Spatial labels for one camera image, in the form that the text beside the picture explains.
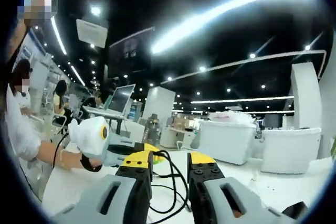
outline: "white sleeve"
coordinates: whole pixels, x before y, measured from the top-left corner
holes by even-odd
[[[19,104],[9,86],[7,88],[6,102],[6,123],[14,152],[22,159],[32,160],[37,156],[41,140],[30,120],[21,115]]]

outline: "bracelet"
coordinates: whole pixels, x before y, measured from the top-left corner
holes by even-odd
[[[60,163],[62,165],[62,167],[66,170],[70,170],[69,167],[67,167],[64,162],[62,161],[62,154],[63,154],[63,151],[65,151],[65,149],[61,149],[60,153],[59,153],[59,160],[60,160]]]

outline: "person in yellow shirt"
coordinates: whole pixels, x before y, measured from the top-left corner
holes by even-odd
[[[56,88],[54,90],[54,112],[55,114],[58,115],[64,115],[67,119],[65,122],[65,126],[67,126],[69,123],[71,123],[72,120],[72,112],[68,109],[69,108],[69,103],[64,103],[63,98],[65,93],[67,92],[67,84],[65,80],[60,80]],[[64,123],[64,118],[56,118],[55,121],[58,124],[63,124]]]

